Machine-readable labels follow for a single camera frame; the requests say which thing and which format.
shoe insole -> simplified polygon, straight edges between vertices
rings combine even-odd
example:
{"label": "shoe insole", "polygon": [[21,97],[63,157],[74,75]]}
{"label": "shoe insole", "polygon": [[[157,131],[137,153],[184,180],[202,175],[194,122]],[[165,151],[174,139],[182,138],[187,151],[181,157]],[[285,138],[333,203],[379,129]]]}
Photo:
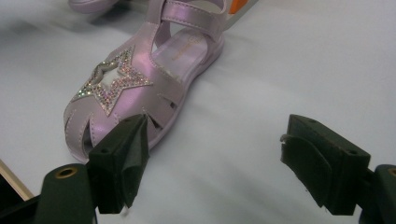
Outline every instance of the shoe insole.
{"label": "shoe insole", "polygon": [[[152,53],[155,63],[183,84],[191,82],[198,64],[207,53],[205,37],[201,32],[185,28],[169,38]],[[110,86],[118,78],[117,69],[106,72],[101,83]]]}

girls' sandal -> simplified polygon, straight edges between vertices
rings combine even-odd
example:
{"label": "girls' sandal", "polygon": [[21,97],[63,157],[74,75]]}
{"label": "girls' sandal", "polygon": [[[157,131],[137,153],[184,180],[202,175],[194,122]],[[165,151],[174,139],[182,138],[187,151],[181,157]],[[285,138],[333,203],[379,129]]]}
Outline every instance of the girls' sandal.
{"label": "girls' sandal", "polygon": [[[148,147],[168,132],[191,82],[221,54],[226,0],[208,0],[220,13],[191,0],[151,0],[136,35],[99,63],[64,111],[66,143],[86,162],[88,153],[122,119],[148,116]],[[174,35],[170,23],[184,26]]]}

rhinestone star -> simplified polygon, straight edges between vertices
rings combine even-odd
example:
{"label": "rhinestone star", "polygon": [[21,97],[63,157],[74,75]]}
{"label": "rhinestone star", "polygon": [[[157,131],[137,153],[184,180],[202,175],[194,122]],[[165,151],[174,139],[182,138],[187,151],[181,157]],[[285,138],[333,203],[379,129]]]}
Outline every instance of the rhinestone star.
{"label": "rhinestone star", "polygon": [[[152,85],[145,75],[131,66],[133,55],[134,46],[121,52],[110,61],[99,63],[72,101],[93,95],[106,115],[109,116],[123,90]],[[108,87],[101,81],[106,72],[116,68],[119,77],[114,78]]]}

white surface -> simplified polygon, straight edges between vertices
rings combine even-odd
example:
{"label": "white surface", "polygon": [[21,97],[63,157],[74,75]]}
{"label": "white surface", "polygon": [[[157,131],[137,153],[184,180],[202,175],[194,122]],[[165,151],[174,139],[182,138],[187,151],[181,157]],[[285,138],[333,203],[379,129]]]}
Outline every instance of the white surface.
{"label": "white surface", "polygon": [[[144,15],[79,15],[65,0],[0,1],[0,158],[34,193],[76,162],[66,104]],[[289,114],[317,119],[396,163],[396,2],[259,1],[226,32],[129,214],[99,223],[357,223],[318,208],[280,158]]]}

ankle strap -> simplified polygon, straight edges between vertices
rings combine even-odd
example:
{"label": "ankle strap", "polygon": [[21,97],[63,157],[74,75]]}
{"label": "ankle strap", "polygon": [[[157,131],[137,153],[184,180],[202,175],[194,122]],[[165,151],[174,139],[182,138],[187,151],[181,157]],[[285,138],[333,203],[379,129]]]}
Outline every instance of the ankle strap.
{"label": "ankle strap", "polygon": [[182,1],[168,0],[163,6],[163,21],[170,21],[195,28],[209,35],[214,41],[219,41],[226,21],[225,1],[213,1],[221,8],[221,12],[212,13]]}

